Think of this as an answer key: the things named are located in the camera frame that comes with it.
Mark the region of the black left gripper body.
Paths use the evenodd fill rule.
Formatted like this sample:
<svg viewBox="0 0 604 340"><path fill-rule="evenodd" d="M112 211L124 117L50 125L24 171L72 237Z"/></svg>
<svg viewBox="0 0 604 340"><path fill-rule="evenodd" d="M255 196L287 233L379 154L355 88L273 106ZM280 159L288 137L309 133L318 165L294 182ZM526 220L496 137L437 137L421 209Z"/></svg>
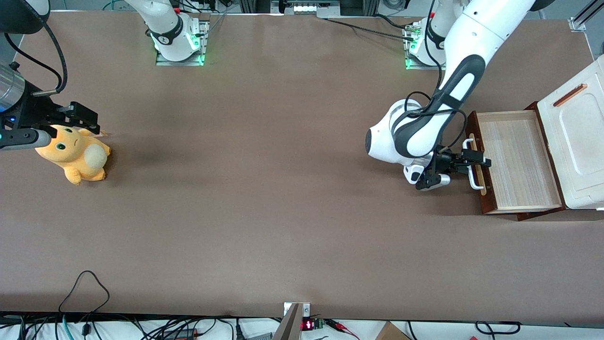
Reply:
<svg viewBox="0 0 604 340"><path fill-rule="evenodd" d="M430 176L439 174L451 175L457 173L457 155L450 150L442 153L435 152L430 165Z"/></svg>

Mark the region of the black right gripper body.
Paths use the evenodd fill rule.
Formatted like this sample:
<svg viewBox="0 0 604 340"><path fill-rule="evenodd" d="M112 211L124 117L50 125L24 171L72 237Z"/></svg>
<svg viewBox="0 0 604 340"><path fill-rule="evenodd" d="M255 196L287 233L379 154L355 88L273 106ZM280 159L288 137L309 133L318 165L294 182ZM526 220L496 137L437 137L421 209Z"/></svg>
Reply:
<svg viewBox="0 0 604 340"><path fill-rule="evenodd" d="M63 116L58 111L60 106L49 96L32 95L39 90L31 83L25 84L24 94L18 103L18 128L34 128L63 122Z"/></svg>

